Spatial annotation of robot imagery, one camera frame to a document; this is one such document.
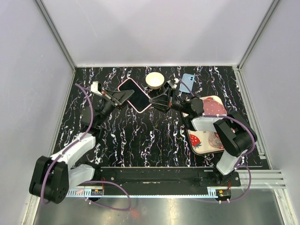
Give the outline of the pink cased phone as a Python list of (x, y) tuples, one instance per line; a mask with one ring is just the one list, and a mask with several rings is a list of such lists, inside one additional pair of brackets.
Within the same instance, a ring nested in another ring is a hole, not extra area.
[(119, 91), (133, 90), (133, 95), (129, 98), (128, 103), (136, 110), (137, 113), (143, 113), (151, 106), (150, 97), (145, 91), (131, 78), (126, 79), (118, 86)]

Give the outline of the light blue phone case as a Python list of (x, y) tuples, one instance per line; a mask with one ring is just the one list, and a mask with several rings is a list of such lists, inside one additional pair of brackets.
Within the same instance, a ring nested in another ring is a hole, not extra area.
[(179, 91), (191, 94), (194, 85), (195, 76), (192, 74), (183, 74), (180, 81)]

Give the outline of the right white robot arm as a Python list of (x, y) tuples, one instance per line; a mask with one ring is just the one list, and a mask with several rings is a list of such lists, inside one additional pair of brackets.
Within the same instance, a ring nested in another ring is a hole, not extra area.
[(242, 157), (254, 150), (256, 133), (239, 112), (228, 113), (222, 104), (208, 98), (180, 100), (174, 92), (174, 89), (166, 88), (164, 93), (149, 102), (164, 113), (170, 109), (181, 112), (186, 128), (192, 133), (206, 131), (218, 138), (215, 146), (223, 154), (216, 164), (218, 171), (213, 173), (213, 180), (219, 186), (225, 185)]

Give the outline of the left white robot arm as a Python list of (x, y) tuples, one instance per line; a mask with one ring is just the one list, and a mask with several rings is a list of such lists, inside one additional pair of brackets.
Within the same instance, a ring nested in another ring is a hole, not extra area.
[(82, 131), (59, 152), (37, 159), (31, 178), (29, 193), (41, 198), (44, 203), (61, 203), (70, 189), (87, 183), (95, 186), (102, 182), (98, 166), (76, 162), (96, 146), (100, 139), (100, 126), (115, 109), (123, 108), (133, 95), (133, 90), (98, 92), (102, 98), (99, 108), (89, 105), (82, 109)]

